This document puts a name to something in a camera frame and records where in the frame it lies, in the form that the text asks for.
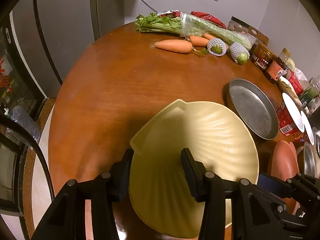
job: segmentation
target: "orange carrot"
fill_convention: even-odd
[[[202,37],[206,38],[207,40],[215,39],[215,36],[210,35],[209,33],[205,33],[202,35]]]
[[[193,46],[198,46],[198,47],[206,47],[209,41],[208,39],[195,36],[195,35],[190,35],[189,39]]]
[[[211,34],[209,33],[205,33],[202,35],[204,38],[208,39],[208,40],[211,40],[211,39],[215,39],[216,37],[215,36],[212,36]]]
[[[154,44],[154,46],[158,49],[164,49],[178,53],[190,53],[193,49],[191,42],[183,40],[158,41]]]

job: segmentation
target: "sauce jar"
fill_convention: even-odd
[[[267,46],[258,43],[250,59],[256,67],[265,70],[270,66],[275,57],[276,56],[267,48]]]
[[[270,66],[266,69],[264,75],[272,83],[275,84],[286,70],[285,63],[288,61],[291,53],[283,48],[278,57],[274,58]]]

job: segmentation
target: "white lid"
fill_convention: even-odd
[[[313,137],[313,132],[312,132],[312,128],[310,126],[309,120],[303,111],[301,111],[301,116],[302,116],[302,121],[304,123],[304,127],[306,128],[307,135],[309,137],[309,141],[312,145],[314,145],[315,139]]]
[[[300,114],[299,109],[297,108],[296,104],[286,93],[282,93],[282,98],[283,98],[285,106],[287,107],[289,114],[291,115],[294,123],[296,124],[296,126],[298,127],[300,132],[304,132],[304,124],[303,124],[301,114]]]

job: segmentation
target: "wooden table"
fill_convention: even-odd
[[[56,194],[68,179],[91,180],[119,161],[135,133],[177,98],[226,105],[228,83],[244,78],[256,84],[274,107],[281,93],[250,61],[240,66],[228,56],[184,55],[154,48],[175,36],[138,33],[124,25],[90,45],[59,92],[49,135],[49,165]],[[260,170],[266,171],[277,141],[255,138]],[[160,239],[135,214],[129,198],[114,204],[116,223],[127,240]],[[87,212],[87,239],[93,239]],[[230,239],[230,228],[226,239]]]

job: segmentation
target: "metal screw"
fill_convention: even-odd
[[[278,206],[277,210],[281,213],[283,211],[283,206]]]
[[[107,178],[111,177],[111,174],[110,174],[110,172],[104,172],[101,174],[101,177],[103,177],[104,179],[107,179]]]
[[[249,185],[249,181],[247,179],[241,179],[240,183],[244,186],[248,186]]]
[[[76,183],[76,180],[75,179],[69,179],[68,181],[67,181],[67,185],[68,186],[72,186],[72,185],[74,185]]]
[[[212,171],[207,171],[204,175],[209,179],[212,179],[214,177],[214,173]]]

